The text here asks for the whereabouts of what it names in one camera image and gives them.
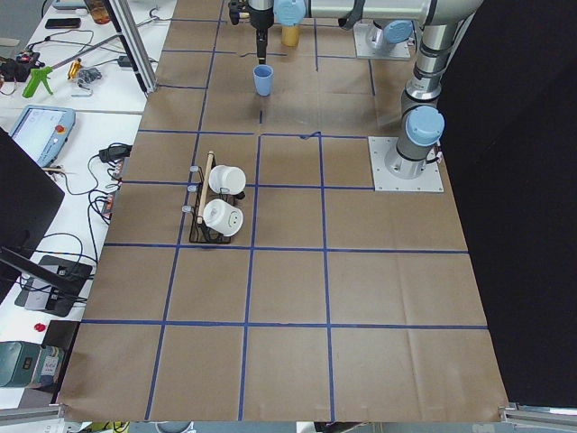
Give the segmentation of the light blue plastic cup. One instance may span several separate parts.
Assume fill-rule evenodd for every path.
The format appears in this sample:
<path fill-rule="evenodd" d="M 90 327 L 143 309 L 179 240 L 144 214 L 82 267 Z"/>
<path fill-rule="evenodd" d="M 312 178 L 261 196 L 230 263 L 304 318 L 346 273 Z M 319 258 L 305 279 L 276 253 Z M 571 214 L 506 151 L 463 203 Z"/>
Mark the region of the light blue plastic cup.
<path fill-rule="evenodd" d="M 256 93 L 261 97 L 270 95 L 273 86 L 274 70 L 270 65 L 259 64 L 253 69 L 253 82 Z"/>

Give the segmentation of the bamboo chopstick holder cup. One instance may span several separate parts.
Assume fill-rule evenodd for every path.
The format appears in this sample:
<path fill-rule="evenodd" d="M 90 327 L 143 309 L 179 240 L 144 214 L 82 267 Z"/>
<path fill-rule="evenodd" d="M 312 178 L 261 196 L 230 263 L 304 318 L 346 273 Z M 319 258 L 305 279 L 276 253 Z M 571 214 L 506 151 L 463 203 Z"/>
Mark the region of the bamboo chopstick holder cup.
<path fill-rule="evenodd" d="M 286 47 L 297 47 L 300 29 L 298 25 L 281 27 L 281 43 Z"/>

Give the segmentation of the white mug far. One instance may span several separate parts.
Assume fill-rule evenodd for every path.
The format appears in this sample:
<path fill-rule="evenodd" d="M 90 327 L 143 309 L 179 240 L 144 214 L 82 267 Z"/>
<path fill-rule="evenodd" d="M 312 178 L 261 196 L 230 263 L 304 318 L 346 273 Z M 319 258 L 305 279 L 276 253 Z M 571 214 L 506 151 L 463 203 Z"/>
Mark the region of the white mug far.
<path fill-rule="evenodd" d="M 238 167 L 217 165 L 210 171 L 208 184 L 215 193 L 237 195 L 244 190 L 246 176 Z"/>

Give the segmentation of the white mug smiley face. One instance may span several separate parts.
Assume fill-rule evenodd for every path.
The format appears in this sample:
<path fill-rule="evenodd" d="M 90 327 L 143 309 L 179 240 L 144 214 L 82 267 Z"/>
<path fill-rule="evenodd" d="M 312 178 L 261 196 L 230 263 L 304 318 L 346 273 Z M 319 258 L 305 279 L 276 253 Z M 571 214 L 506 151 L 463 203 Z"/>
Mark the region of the white mug smiley face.
<path fill-rule="evenodd" d="M 206 226 L 224 236 L 236 235 L 243 225 L 243 212 L 240 208 L 216 198 L 208 202 L 203 211 Z"/>

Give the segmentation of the black power adapter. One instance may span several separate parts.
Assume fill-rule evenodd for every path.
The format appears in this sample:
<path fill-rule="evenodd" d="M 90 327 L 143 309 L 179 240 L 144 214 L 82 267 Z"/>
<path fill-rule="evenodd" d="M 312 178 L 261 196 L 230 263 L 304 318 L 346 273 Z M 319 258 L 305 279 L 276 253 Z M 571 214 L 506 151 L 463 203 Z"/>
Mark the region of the black power adapter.
<path fill-rule="evenodd" d="M 125 143 L 112 143 L 108 147 L 98 152 L 101 162 L 117 161 L 129 157 L 132 152 L 132 146 Z"/>

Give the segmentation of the black smartphone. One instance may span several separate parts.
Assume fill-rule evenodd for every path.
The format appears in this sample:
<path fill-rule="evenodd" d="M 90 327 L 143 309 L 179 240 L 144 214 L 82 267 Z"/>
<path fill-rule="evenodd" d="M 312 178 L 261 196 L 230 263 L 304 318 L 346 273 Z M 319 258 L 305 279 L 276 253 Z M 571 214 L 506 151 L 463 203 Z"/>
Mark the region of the black smartphone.
<path fill-rule="evenodd" d="M 45 23 L 45 28 L 48 30 L 76 30 L 81 25 L 80 18 L 50 18 Z"/>

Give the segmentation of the grabber reach tool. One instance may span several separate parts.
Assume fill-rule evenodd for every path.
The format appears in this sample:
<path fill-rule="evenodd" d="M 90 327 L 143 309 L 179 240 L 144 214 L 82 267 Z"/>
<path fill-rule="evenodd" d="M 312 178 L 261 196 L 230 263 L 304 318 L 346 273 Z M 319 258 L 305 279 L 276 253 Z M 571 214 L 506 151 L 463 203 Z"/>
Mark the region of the grabber reach tool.
<path fill-rule="evenodd" d="M 162 8 L 154 3 L 130 6 L 150 60 L 160 55 L 174 6 L 173 2 Z M 99 68 L 127 56 L 113 23 L 96 24 L 89 16 L 81 18 L 79 29 L 47 31 L 32 46 L 41 54 L 41 62 L 46 67 L 62 71 L 74 63 Z"/>

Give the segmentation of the green glue gun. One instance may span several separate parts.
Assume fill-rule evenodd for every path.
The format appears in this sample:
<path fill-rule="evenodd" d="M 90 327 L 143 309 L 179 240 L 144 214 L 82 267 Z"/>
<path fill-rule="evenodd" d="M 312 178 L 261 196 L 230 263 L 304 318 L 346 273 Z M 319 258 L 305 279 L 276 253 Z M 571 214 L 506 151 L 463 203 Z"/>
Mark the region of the green glue gun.
<path fill-rule="evenodd" d="M 31 98 L 34 96 L 40 84 L 43 84 L 47 92 L 52 95 L 53 92 L 49 85 L 50 74 L 53 71 L 52 67 L 44 67 L 40 69 L 32 69 L 30 73 L 30 80 L 23 90 L 22 96 L 24 98 Z"/>

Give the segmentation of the teach pendant blue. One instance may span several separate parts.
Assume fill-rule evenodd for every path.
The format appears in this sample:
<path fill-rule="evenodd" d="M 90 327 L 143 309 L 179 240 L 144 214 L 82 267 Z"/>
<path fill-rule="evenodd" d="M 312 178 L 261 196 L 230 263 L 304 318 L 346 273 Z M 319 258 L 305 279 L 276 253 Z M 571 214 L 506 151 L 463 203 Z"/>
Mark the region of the teach pendant blue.
<path fill-rule="evenodd" d="M 71 108 L 28 105 L 9 134 L 44 168 L 56 160 L 75 122 L 76 111 Z"/>

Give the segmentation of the black monitor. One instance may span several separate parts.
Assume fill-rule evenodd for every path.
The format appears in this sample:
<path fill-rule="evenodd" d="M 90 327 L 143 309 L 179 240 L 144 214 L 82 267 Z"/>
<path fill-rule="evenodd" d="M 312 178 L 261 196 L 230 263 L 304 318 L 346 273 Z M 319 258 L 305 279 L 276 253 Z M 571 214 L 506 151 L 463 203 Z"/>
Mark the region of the black monitor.
<path fill-rule="evenodd" d="M 1 245 L 29 259 L 60 209 L 64 192 L 1 132 Z"/>

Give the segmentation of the monitor stand base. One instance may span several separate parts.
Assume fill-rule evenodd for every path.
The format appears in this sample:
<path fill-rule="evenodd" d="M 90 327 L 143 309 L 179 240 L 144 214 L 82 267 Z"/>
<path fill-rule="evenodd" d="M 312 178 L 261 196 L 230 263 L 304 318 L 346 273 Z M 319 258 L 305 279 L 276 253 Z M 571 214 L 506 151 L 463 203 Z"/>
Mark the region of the monitor stand base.
<path fill-rule="evenodd" d="M 44 255 L 37 264 L 17 254 L 13 267 L 29 276 L 14 302 L 16 306 L 66 317 L 73 306 L 87 301 L 80 292 L 93 270 L 88 264 L 51 255 Z"/>

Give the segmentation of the green metal box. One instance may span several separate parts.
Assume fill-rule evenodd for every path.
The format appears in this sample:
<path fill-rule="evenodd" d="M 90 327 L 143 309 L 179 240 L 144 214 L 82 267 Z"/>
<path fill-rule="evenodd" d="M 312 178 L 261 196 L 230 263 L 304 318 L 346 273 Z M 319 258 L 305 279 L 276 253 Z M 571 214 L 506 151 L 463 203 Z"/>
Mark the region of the green metal box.
<path fill-rule="evenodd" d="M 24 341 L 1 343 L 1 386 L 26 387 L 32 383 L 41 346 Z"/>

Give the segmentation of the aluminium frame post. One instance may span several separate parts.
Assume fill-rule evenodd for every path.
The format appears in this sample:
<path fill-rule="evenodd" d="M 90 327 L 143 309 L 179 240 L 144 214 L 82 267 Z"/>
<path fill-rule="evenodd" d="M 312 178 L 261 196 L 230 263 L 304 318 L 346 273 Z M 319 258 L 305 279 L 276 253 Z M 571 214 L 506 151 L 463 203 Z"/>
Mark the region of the aluminium frame post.
<path fill-rule="evenodd" d="M 105 7 L 131 62 L 138 84 L 142 92 L 149 95 L 157 89 L 157 79 L 128 2 L 105 1 Z"/>

